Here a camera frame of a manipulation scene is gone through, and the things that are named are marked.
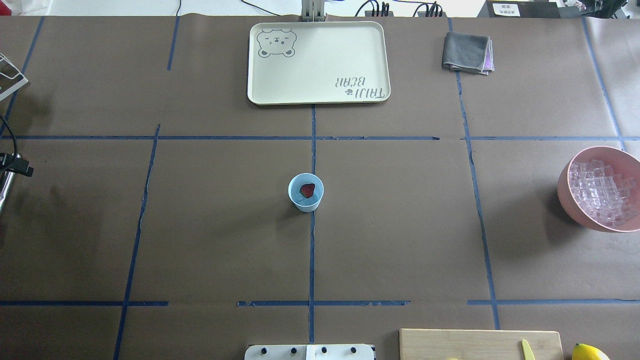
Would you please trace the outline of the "red strawberry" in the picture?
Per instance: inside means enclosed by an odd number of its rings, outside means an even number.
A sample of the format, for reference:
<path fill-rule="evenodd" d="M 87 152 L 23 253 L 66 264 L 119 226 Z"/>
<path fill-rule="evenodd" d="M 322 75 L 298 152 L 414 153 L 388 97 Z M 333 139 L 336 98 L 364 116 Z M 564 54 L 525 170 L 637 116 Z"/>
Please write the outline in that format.
<path fill-rule="evenodd" d="M 305 199 L 310 199 L 314 195 L 315 188 L 315 183 L 305 183 L 300 186 L 299 194 Z"/>

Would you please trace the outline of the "light blue plastic cup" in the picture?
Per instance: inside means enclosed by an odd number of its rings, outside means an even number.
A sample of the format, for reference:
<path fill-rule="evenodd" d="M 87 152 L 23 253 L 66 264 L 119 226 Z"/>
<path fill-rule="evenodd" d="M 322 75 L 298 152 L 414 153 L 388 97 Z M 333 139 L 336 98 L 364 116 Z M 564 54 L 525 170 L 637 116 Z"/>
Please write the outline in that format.
<path fill-rule="evenodd" d="M 317 210 L 322 201 L 323 182 L 313 173 L 300 173 L 290 180 L 287 194 L 298 210 L 308 214 Z"/>

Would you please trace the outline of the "pink bowl of ice cubes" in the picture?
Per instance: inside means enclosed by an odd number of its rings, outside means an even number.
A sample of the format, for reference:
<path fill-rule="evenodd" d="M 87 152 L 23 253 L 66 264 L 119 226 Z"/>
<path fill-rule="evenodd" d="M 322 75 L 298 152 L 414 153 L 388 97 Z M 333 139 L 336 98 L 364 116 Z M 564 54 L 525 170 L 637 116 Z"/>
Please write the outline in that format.
<path fill-rule="evenodd" d="M 562 208 L 580 225 L 610 233 L 639 230 L 639 160 L 612 146 L 574 155 L 557 182 Z"/>

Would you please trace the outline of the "cream bear serving tray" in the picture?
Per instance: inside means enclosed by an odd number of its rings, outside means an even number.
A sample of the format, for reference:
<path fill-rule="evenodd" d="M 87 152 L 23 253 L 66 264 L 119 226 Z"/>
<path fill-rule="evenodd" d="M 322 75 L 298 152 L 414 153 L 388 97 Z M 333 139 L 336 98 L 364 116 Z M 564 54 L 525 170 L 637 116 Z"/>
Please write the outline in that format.
<path fill-rule="evenodd" d="M 265 22 L 250 29 L 247 98 L 255 105 L 380 103 L 390 95 L 377 22 Z"/>

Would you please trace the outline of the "white pillar with base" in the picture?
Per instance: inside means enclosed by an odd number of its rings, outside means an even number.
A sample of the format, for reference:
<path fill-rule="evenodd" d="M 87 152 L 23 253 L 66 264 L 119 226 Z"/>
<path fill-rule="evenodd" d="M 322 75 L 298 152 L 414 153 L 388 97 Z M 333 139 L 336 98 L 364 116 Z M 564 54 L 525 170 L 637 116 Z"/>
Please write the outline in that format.
<path fill-rule="evenodd" d="M 374 345 L 347 344 L 254 344 L 247 347 L 245 360 L 375 360 Z"/>

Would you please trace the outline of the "wooden cutting board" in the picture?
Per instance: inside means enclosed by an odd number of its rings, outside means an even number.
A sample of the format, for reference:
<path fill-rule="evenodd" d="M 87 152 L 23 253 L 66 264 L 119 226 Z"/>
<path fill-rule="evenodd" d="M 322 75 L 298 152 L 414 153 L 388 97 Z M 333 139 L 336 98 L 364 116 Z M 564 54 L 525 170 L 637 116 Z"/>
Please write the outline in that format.
<path fill-rule="evenodd" d="M 563 360 L 558 332 L 480 329 L 401 328 L 402 360 L 523 360 L 522 341 L 536 360 Z"/>

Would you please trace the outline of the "grey and purple folded cloth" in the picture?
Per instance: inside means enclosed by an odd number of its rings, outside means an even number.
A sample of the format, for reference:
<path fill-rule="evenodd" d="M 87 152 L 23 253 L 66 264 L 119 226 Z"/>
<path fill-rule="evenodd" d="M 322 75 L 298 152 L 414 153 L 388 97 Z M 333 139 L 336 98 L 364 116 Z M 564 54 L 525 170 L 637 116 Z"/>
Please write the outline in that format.
<path fill-rule="evenodd" d="M 441 63 L 447 69 L 487 76 L 495 71 L 493 41 L 489 36 L 449 31 Z"/>

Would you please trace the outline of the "black box with label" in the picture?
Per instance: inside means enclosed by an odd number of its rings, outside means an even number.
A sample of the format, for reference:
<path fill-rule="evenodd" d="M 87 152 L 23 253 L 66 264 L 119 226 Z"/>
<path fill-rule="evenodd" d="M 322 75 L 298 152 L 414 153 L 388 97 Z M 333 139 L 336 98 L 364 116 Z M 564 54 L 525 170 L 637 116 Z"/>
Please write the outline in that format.
<path fill-rule="evenodd" d="M 485 0 L 477 18 L 560 19 L 555 1 L 545 0 Z"/>

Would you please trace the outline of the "yellow plastic knife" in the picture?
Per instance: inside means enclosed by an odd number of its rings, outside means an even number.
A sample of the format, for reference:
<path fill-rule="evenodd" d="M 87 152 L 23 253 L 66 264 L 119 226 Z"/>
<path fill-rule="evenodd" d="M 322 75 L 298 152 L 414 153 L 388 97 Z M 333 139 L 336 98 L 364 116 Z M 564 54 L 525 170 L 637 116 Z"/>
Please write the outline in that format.
<path fill-rule="evenodd" d="M 521 340 L 521 348 L 524 360 L 535 360 L 535 354 L 533 353 L 533 349 L 530 346 L 530 342 L 526 339 Z"/>

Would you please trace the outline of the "aluminium frame post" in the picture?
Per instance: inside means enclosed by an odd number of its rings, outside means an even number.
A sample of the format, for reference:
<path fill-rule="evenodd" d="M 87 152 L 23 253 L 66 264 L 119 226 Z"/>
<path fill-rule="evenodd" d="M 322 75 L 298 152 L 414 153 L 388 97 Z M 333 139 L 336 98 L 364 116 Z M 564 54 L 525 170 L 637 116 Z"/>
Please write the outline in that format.
<path fill-rule="evenodd" d="M 325 22 L 325 0 L 302 0 L 301 1 L 301 21 L 302 22 Z"/>

